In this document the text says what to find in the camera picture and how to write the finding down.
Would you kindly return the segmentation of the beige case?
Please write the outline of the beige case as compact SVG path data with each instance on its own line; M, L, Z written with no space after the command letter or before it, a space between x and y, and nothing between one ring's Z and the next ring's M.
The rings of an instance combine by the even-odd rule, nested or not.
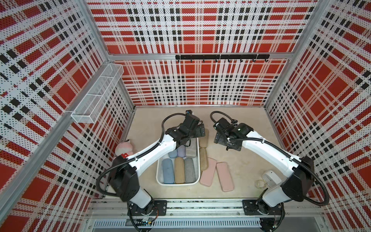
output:
M203 172L208 169L208 156L205 148L200 148L200 170Z
M200 148L207 148L208 147L208 141L209 141L209 130L205 129L205 136L199 138L199 147Z

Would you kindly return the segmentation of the purple fabric glasses case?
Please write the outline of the purple fabric glasses case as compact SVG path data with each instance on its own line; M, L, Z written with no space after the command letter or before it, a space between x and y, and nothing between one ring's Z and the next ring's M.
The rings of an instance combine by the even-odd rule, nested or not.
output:
M186 157L186 147L184 145L180 146L177 149L177 156L181 158Z

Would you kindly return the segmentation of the blue case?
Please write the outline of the blue case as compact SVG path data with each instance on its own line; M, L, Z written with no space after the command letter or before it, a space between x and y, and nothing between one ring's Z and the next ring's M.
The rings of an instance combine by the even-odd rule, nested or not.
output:
M177 157L178 157L178 152L177 152L177 150L175 149L175 150L169 152L169 153L168 153L168 156L169 156L170 159L175 159L175 158L177 158Z
M171 159L164 159L162 161L162 171L163 171L163 182L164 184L174 184L174 168L173 161Z

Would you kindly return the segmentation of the tan case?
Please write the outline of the tan case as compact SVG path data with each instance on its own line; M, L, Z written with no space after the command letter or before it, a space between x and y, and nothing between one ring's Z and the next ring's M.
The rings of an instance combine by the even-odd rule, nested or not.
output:
M174 177L176 184L183 184L185 182L185 165L184 159L177 157L174 161Z

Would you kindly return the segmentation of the pink case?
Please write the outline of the pink case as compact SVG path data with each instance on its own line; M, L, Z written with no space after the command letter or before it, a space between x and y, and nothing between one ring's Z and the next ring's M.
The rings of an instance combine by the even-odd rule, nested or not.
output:
M206 187L210 187L212 185L214 174L216 170L216 160L212 158L208 158L208 168L205 171L202 171L200 177L200 184Z
M229 192L234 190L234 183L232 176L226 162L219 162L216 164L216 170L218 179L223 192Z

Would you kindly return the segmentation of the grey fabric glasses case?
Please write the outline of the grey fabric glasses case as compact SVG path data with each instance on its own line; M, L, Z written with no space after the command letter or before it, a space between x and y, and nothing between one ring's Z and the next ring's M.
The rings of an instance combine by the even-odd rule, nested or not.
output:
M185 165L185 183L194 183L196 181L195 167L193 159L184 159Z

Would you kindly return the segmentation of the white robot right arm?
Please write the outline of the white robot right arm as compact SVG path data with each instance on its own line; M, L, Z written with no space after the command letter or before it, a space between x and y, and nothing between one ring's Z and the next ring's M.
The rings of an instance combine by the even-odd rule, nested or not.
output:
M283 206L289 201L306 200L316 206L329 204L330 195L327 187L315 173L314 161L310 157L300 158L283 150L266 140L252 127L245 123L238 123L223 112L220 113L223 117L215 120L215 114L216 111L210 114L210 119L214 123L213 128L216 130L214 143L225 146L227 150L249 149L274 165L286 177L285 181L264 190L252 207L252 211L268 215L274 207ZM307 196L314 183L317 183L323 191L322 201L315 201Z

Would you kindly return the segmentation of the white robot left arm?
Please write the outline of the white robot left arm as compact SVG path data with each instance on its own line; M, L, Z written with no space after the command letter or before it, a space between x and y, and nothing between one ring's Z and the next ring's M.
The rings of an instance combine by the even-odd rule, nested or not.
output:
M140 186L141 174L164 155L186 145L193 138L204 136L204 123L191 110L167 116L161 123L160 138L126 158L117 156L112 166L97 177L97 191L105 196L120 198L127 207L137 206L144 216L150 215L156 208L155 200Z

